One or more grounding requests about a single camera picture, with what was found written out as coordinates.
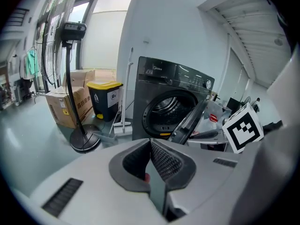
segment washing machine drum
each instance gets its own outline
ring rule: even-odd
[[[142,125],[153,137],[168,137],[196,104],[196,97],[188,91],[175,90],[163,93],[146,107]]]

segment midea logo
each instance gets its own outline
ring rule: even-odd
[[[153,67],[153,70],[160,70],[160,71],[161,71],[162,69],[159,68],[159,67],[154,66],[154,67]]]

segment fan base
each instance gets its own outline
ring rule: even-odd
[[[101,140],[92,132],[99,131],[99,128],[93,124],[84,124],[86,135],[83,135],[80,128],[77,127],[70,136],[71,147],[80,153],[86,153],[98,147]]]

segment mop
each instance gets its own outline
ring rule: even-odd
[[[124,86],[124,91],[123,91],[123,100],[122,100],[121,122],[117,122],[113,125],[114,134],[116,136],[124,136],[124,135],[132,134],[131,122],[125,122],[125,106],[126,106],[128,79],[129,79],[130,66],[133,64],[133,62],[131,62],[132,53],[133,53],[133,47],[131,48],[131,51],[129,54],[129,60],[128,60],[128,64],[127,64],[126,80],[125,80],[125,86]]]

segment black trash bin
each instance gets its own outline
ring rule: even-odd
[[[104,119],[105,122],[111,121],[119,108],[119,87],[123,86],[119,82],[88,82],[90,97],[93,104],[95,115]]]

